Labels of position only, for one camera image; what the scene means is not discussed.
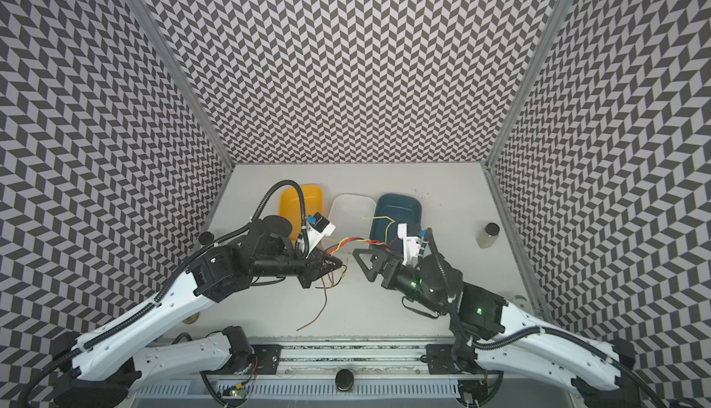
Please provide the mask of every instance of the patterned wall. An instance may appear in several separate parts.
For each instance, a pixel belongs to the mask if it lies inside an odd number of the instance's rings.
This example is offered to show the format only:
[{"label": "patterned wall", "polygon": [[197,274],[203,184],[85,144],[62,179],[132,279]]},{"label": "patterned wall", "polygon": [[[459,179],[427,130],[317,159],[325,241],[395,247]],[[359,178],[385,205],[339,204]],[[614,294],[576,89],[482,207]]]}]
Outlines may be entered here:
[{"label": "patterned wall", "polygon": [[575,0],[496,166],[556,322],[711,407],[710,0]]},{"label": "patterned wall", "polygon": [[237,163],[483,160],[555,0],[145,0]]},{"label": "patterned wall", "polygon": [[226,167],[121,0],[0,0],[0,21],[7,406],[49,362],[49,339],[158,288]]}]

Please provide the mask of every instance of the table surface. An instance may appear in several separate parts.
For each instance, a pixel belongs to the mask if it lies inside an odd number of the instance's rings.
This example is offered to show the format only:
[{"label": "table surface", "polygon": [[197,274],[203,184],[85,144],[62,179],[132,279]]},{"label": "table surface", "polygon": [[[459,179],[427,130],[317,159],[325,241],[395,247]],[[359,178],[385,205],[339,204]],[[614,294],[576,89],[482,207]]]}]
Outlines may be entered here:
[{"label": "table surface", "polygon": [[[475,241],[487,223],[501,226],[478,163],[238,165],[210,231],[220,236],[243,226],[269,187],[284,179],[318,185],[326,215],[333,200],[345,193],[376,201],[389,192],[415,197],[422,203],[422,226],[431,226],[440,252],[462,271],[464,281],[509,300],[517,295],[528,298],[506,234],[502,231],[488,249],[480,249]],[[274,194],[262,216],[277,214],[280,194],[281,190]],[[354,242],[346,251],[367,246]],[[324,290],[302,289],[295,277],[289,277],[273,286],[237,292],[201,312],[194,324],[178,324],[166,337],[183,331],[206,335],[229,325],[241,325],[250,337],[267,338],[451,337],[449,317],[433,321],[407,311],[398,292],[380,286],[380,277],[370,283],[352,256],[340,257],[344,261],[348,257],[348,273],[327,291],[328,304],[319,319],[299,332],[297,328],[313,320],[324,305]]]}]

